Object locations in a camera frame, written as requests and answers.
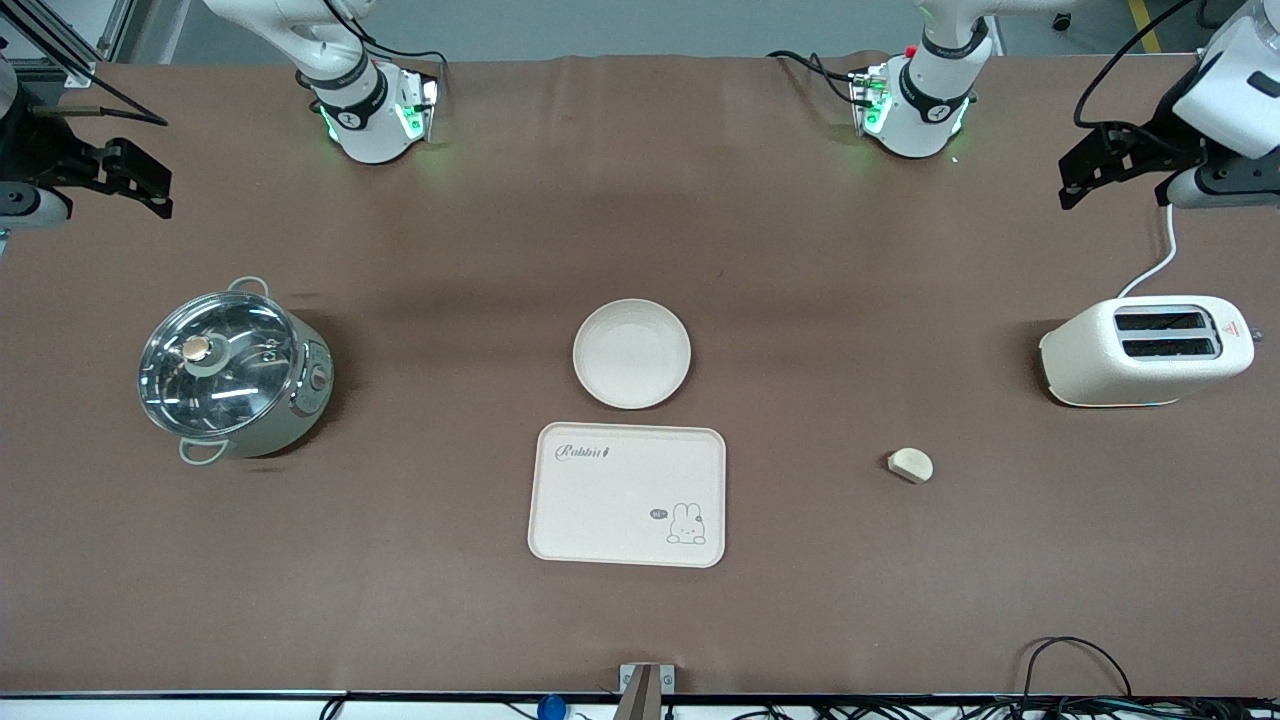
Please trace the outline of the round cream plate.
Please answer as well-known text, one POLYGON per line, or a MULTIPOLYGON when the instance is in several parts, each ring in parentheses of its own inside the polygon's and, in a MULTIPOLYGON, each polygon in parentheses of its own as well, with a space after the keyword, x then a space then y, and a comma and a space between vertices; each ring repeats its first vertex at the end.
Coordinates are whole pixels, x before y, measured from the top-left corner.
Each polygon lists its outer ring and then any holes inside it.
POLYGON ((687 328, 668 307, 620 299, 593 311, 572 345, 573 372, 596 401, 644 410, 672 397, 692 365, 687 328))

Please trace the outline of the cream two-slot toaster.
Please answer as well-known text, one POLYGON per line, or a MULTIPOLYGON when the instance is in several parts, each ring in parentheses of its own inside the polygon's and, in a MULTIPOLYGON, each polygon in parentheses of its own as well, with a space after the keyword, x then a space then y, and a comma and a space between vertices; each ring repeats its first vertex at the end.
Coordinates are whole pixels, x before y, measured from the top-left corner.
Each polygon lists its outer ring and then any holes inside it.
POLYGON ((1240 309, 1208 295, 1098 302, 1046 333, 1048 392, 1074 407, 1158 407, 1245 372, 1254 332, 1240 309))

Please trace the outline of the glass pot lid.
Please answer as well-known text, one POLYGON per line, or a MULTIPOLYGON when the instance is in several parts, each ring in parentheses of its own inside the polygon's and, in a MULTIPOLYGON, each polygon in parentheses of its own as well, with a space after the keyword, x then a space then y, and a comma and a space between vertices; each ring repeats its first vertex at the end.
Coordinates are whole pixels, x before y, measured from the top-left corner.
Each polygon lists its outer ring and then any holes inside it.
POLYGON ((297 329, 279 305, 247 290, 188 301, 143 345, 141 406, 175 436, 212 439, 265 418, 300 363, 297 329))

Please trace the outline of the pale green electric pot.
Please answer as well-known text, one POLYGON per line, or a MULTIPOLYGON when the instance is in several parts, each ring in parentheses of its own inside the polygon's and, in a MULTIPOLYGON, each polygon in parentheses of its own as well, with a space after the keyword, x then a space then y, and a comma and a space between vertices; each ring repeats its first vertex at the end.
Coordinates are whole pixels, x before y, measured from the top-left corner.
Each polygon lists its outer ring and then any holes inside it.
POLYGON ((251 421, 238 432, 220 438, 192 439, 166 430, 177 437, 182 461, 197 468, 228 457, 273 455, 298 442, 325 411, 335 383, 335 368, 328 342, 308 323, 283 307, 266 281, 244 275, 230 282, 225 290, 247 290, 274 300, 294 323, 300 363, 285 393, 265 418, 251 421))

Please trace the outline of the brown table cover cloth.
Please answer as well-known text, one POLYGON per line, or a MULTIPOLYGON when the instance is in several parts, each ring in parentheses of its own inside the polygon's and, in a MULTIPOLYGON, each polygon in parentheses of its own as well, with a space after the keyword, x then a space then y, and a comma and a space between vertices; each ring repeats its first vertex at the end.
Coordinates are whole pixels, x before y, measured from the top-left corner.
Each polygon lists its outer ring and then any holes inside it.
POLYGON ((1280 694, 1280 210, 1184 211, 1149 293, 1233 301, 1251 369, 1062 407, 1041 336, 1161 254, 1151 178, 1059 206, 1098 61, 1000 58, 946 155, 864 142, 767 59, 456 63, 442 146, 335 149, 284 67, 114 67, 169 120, 91 119, 174 176, 164 222, 77 193, 0 258, 0 688, 1005 692, 1078 635, 1146 694, 1280 694), (191 466, 137 392, 154 329, 244 275, 329 345, 298 442, 191 466), (600 306, 692 341, 620 410, 600 306), (708 569, 535 557, 556 421, 727 446, 708 569), (919 448, 913 484, 886 459, 919 448))

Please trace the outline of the cream rabbit print tray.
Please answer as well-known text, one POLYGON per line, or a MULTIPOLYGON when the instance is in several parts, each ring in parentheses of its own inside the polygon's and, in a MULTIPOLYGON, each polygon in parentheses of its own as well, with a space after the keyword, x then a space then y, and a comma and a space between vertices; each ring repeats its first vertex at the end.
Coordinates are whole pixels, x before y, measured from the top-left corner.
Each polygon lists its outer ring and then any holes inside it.
POLYGON ((527 546, 548 561, 713 568, 727 459, 710 428, 552 423, 538 437, 527 546))

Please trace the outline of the aluminium extrusion frame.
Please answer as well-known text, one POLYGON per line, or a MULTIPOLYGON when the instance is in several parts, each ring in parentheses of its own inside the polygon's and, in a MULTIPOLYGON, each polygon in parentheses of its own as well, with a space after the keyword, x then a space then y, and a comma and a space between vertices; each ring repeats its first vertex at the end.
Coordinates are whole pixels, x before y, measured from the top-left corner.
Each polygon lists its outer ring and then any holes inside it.
POLYGON ((113 61, 138 0, 0 0, 0 55, 15 70, 86 88, 113 61))

